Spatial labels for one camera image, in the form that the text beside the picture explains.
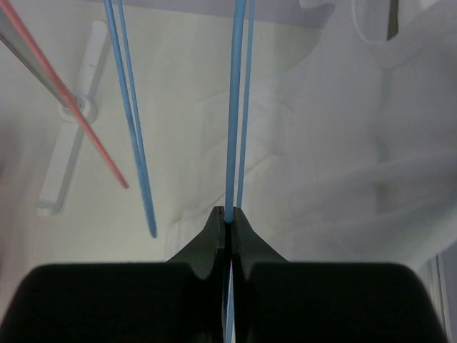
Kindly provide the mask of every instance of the blue rod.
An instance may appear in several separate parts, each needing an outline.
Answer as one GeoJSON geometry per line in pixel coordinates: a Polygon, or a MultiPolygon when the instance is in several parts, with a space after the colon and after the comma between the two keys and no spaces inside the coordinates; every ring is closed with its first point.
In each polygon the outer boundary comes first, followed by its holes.
{"type": "Polygon", "coordinates": [[[125,20],[125,16],[124,16],[124,5],[122,4],[122,0],[119,0],[119,16],[121,18],[122,39],[124,40],[124,47],[125,47],[125,51],[126,51],[127,71],[129,73],[129,81],[130,81],[131,102],[134,105],[136,138],[138,139],[141,170],[144,175],[144,181],[146,182],[144,184],[145,191],[146,191],[146,200],[148,202],[149,211],[151,212],[151,216],[152,216],[151,222],[154,224],[153,226],[149,225],[149,230],[151,231],[152,237],[156,238],[157,237],[156,215],[154,214],[154,202],[152,200],[151,185],[149,184],[148,163],[146,161],[146,153],[144,152],[143,133],[141,131],[141,122],[140,122],[140,114],[139,114],[139,110],[138,110],[138,101],[136,100],[134,69],[131,65],[129,39],[127,37],[126,20],[125,20]]]}
{"type": "Polygon", "coordinates": [[[243,43],[244,14],[246,0],[236,0],[231,42],[230,100],[228,106],[228,142],[226,170],[226,203],[224,220],[233,221],[233,200],[235,194],[236,136],[238,130],[238,103],[240,99],[241,48],[243,43]]]}
{"type": "Polygon", "coordinates": [[[145,184],[146,184],[145,175],[141,168],[141,158],[140,158],[140,153],[139,153],[139,148],[138,148],[138,140],[136,137],[134,118],[131,113],[129,91],[127,89],[126,75],[124,72],[124,65],[122,63],[121,47],[119,44],[119,37],[117,34],[116,21],[114,20],[113,4],[111,3],[111,0],[104,0],[104,5],[105,5],[105,10],[106,10],[106,17],[108,19],[109,31],[111,34],[111,42],[113,44],[114,58],[116,60],[119,84],[121,87],[121,95],[122,95],[122,100],[124,102],[124,110],[126,112],[127,124],[129,126],[131,145],[132,145],[132,148],[134,151],[136,171],[138,173],[139,184],[140,184],[140,188],[141,188],[141,196],[143,197],[143,205],[144,205],[144,209],[146,212],[146,219],[148,221],[149,229],[151,230],[153,237],[155,237],[154,231],[156,228],[156,223],[154,220],[154,213],[151,211],[151,209],[149,207],[149,202],[147,200],[147,195],[146,195],[147,191],[145,190],[145,184]]]}
{"type": "Polygon", "coordinates": [[[248,29],[248,55],[246,57],[246,80],[244,82],[243,126],[241,128],[240,167],[238,173],[238,192],[236,194],[236,207],[243,204],[244,165],[246,164],[246,139],[248,135],[249,94],[251,89],[252,45],[254,37],[254,12],[256,0],[249,0],[249,29],[248,29]]]}

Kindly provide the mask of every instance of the metal rod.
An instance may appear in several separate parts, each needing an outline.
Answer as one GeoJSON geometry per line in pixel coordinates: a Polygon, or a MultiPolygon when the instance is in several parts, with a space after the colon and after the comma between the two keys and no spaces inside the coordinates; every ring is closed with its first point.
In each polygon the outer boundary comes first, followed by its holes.
{"type": "Polygon", "coordinates": [[[28,46],[22,40],[19,33],[14,28],[13,24],[9,21],[6,14],[0,9],[0,40],[6,45],[8,49],[23,63],[24,66],[54,95],[54,98],[67,107],[66,102],[62,99],[56,87],[46,75],[40,63],[35,59],[28,46]]]}

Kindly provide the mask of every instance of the white fabric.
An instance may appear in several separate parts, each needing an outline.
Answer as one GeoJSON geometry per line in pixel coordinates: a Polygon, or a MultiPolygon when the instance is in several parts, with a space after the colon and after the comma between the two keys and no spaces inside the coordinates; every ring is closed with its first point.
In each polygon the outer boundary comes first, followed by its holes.
{"type": "MultiPolygon", "coordinates": [[[[386,41],[389,2],[336,1],[313,52],[251,88],[243,210],[287,259],[418,269],[457,239],[457,1],[386,41]]],[[[224,203],[228,104],[227,93],[199,104],[169,256],[224,203]]]]}

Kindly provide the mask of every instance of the blue cable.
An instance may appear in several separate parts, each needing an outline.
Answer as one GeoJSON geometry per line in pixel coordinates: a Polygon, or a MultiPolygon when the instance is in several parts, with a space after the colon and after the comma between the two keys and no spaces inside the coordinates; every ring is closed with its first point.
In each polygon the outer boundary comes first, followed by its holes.
{"type": "Polygon", "coordinates": [[[144,181],[146,182],[145,191],[146,191],[146,200],[148,201],[148,206],[152,216],[152,222],[154,226],[149,226],[151,230],[152,237],[157,237],[157,227],[156,227],[156,216],[154,214],[154,203],[152,201],[152,194],[151,194],[151,185],[149,184],[149,173],[148,173],[148,164],[146,161],[146,153],[144,152],[144,143],[143,143],[143,134],[141,132],[141,122],[140,122],[140,114],[138,110],[138,102],[136,100],[136,90],[135,90],[135,82],[134,82],[134,70],[131,65],[131,57],[130,57],[130,48],[129,48],[129,40],[127,38],[127,28],[126,28],[126,20],[124,16],[124,5],[122,4],[122,0],[119,0],[119,16],[121,18],[121,28],[122,28],[122,39],[124,40],[124,47],[126,51],[126,60],[127,60],[127,71],[129,72],[129,81],[130,81],[130,92],[131,92],[131,101],[134,105],[134,115],[135,115],[135,127],[136,127],[136,138],[138,139],[138,147],[141,159],[141,169],[144,175],[144,181]]]}
{"type": "Polygon", "coordinates": [[[131,139],[131,145],[134,151],[136,171],[138,173],[139,184],[141,188],[141,196],[143,197],[143,205],[146,212],[146,219],[149,225],[152,236],[155,238],[156,233],[156,222],[154,218],[154,210],[150,207],[150,202],[148,197],[148,191],[146,191],[146,175],[144,174],[144,168],[141,167],[141,157],[139,153],[138,139],[135,131],[134,118],[131,113],[129,91],[127,89],[126,75],[124,72],[124,65],[122,63],[122,53],[121,47],[119,44],[119,37],[117,34],[116,21],[114,19],[113,4],[111,0],[104,0],[106,17],[108,19],[109,31],[111,34],[111,41],[113,44],[114,58],[116,60],[117,72],[119,76],[119,83],[121,87],[122,100],[124,102],[124,110],[126,112],[127,124],[129,126],[129,133],[131,139]]]}
{"type": "Polygon", "coordinates": [[[249,91],[251,89],[252,45],[254,37],[254,12],[256,0],[249,0],[249,29],[248,29],[248,56],[246,57],[246,80],[244,82],[243,126],[241,129],[240,167],[238,173],[238,192],[236,207],[241,208],[243,203],[244,165],[246,164],[246,137],[248,134],[249,91]]]}
{"type": "Polygon", "coordinates": [[[228,106],[228,143],[226,170],[226,203],[224,220],[233,221],[233,200],[235,195],[236,136],[238,130],[238,105],[240,99],[241,48],[243,43],[244,14],[246,0],[236,0],[231,43],[230,101],[228,106]]]}

